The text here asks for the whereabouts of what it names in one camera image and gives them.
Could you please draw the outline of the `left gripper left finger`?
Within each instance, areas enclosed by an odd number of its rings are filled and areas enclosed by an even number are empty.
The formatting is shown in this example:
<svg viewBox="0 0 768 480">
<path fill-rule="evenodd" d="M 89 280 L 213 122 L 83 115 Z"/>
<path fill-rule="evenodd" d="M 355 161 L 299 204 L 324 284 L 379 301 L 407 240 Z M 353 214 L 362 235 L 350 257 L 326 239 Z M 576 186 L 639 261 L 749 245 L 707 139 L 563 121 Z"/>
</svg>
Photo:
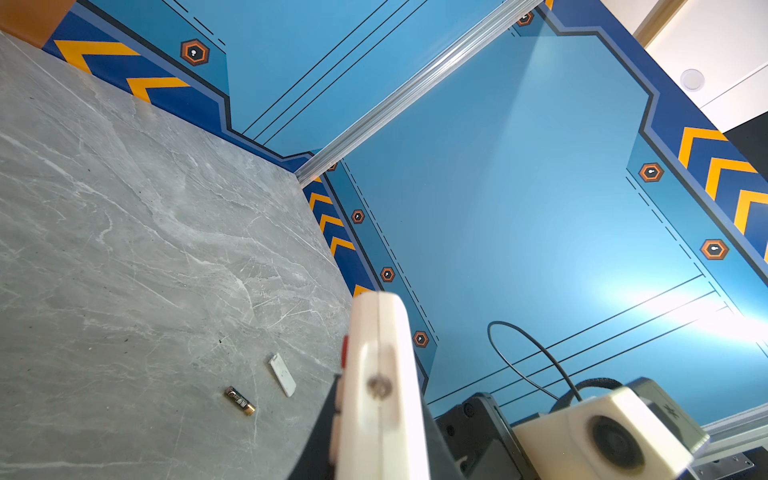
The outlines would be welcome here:
<svg viewBox="0 0 768 480">
<path fill-rule="evenodd" d="M 334 467 L 329 460 L 333 419 L 336 415 L 336 393 L 340 375 L 335 375 L 330 391 L 314 427 L 288 480 L 331 480 Z"/>
</svg>

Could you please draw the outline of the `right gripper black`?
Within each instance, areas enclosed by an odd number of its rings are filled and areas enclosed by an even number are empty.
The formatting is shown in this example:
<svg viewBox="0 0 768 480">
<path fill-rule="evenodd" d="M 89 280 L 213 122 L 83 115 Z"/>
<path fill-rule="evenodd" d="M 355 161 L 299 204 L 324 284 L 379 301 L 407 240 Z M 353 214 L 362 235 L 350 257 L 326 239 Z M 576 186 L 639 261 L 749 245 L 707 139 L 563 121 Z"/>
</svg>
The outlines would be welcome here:
<svg viewBox="0 0 768 480">
<path fill-rule="evenodd" d="M 539 479 L 497 402 L 476 393 L 436 420 L 466 479 Z"/>
</svg>

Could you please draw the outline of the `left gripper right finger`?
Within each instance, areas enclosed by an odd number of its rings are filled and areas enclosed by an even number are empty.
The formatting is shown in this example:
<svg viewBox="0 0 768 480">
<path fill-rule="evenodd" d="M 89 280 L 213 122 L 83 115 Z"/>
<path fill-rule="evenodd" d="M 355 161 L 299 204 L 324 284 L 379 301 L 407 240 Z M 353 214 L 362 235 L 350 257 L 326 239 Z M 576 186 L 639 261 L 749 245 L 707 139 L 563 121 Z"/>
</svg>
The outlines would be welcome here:
<svg viewBox="0 0 768 480">
<path fill-rule="evenodd" d="M 455 460 L 429 411 L 423 395 L 418 393 L 417 398 L 420 401 L 423 417 L 430 479 L 463 480 L 464 475 L 455 464 Z"/>
</svg>

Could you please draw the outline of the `white remote control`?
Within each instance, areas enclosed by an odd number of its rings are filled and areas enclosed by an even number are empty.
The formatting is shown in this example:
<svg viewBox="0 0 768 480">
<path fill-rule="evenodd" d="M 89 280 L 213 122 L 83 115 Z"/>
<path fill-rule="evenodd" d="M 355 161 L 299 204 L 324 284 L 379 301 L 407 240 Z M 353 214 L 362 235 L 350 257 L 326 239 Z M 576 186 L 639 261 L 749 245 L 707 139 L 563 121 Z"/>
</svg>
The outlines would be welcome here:
<svg viewBox="0 0 768 480">
<path fill-rule="evenodd" d="M 335 479 L 430 477 L 411 330 L 397 295 L 365 292 L 353 299 L 334 409 Z"/>
</svg>

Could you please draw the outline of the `black AAA battery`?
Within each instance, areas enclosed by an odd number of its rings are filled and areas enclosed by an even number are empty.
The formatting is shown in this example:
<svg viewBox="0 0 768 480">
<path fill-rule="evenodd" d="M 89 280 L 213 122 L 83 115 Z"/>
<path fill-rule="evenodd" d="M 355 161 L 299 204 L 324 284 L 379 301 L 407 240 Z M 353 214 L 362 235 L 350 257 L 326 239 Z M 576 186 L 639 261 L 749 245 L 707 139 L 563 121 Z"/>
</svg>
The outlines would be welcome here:
<svg viewBox="0 0 768 480">
<path fill-rule="evenodd" d="M 236 388 L 230 386 L 224 391 L 224 395 L 236 404 L 240 410 L 247 416 L 251 416 L 256 412 L 254 404 L 242 395 Z"/>
</svg>

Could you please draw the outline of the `white battery cover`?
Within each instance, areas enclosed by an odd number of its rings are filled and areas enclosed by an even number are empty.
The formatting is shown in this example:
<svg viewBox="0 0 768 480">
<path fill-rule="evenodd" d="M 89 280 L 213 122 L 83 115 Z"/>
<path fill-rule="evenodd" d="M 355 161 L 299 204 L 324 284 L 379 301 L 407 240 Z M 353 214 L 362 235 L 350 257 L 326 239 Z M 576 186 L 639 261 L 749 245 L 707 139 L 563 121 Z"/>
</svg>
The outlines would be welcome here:
<svg viewBox="0 0 768 480">
<path fill-rule="evenodd" d="M 284 394 L 288 398 L 291 398 L 296 391 L 297 384 L 282 356 L 279 353 L 275 353 L 270 357 L 268 365 L 280 384 Z"/>
</svg>

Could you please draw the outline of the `right aluminium corner post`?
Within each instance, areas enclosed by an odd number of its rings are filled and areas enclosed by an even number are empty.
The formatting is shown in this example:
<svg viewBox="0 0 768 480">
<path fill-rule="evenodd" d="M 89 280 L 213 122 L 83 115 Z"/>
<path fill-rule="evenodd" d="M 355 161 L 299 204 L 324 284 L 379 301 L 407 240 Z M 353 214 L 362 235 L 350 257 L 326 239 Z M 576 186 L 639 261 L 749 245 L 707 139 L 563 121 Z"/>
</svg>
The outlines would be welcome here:
<svg viewBox="0 0 768 480">
<path fill-rule="evenodd" d="M 539 5 L 534 0 L 501 3 L 297 169 L 300 186 L 308 186 Z"/>
</svg>

